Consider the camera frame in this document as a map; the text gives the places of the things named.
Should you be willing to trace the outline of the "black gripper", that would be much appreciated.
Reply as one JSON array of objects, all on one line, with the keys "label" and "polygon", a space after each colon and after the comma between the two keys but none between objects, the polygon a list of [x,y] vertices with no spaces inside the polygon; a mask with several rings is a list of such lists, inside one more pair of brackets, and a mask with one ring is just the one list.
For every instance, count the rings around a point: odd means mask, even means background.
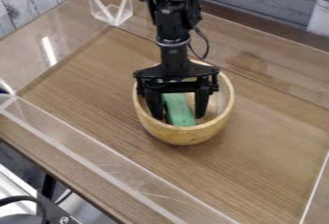
[{"label": "black gripper", "polygon": [[138,94],[146,97],[151,116],[163,118],[162,93],[195,93],[195,117],[206,115],[210,95],[220,90],[220,69],[194,62],[187,57],[186,45],[165,45],[161,49],[161,63],[137,70]]}]

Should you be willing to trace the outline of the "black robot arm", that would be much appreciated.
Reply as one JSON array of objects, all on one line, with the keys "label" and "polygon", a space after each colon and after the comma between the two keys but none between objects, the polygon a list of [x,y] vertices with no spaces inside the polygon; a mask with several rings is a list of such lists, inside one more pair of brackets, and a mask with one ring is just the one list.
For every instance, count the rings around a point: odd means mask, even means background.
[{"label": "black robot arm", "polygon": [[166,93],[191,92],[195,97],[195,116],[206,115],[210,95],[218,91],[220,69],[193,62],[187,57],[190,34],[199,31],[202,20],[198,0],[139,0],[149,5],[157,28],[155,43],[161,63],[134,72],[138,94],[146,98],[151,116],[163,117]]}]

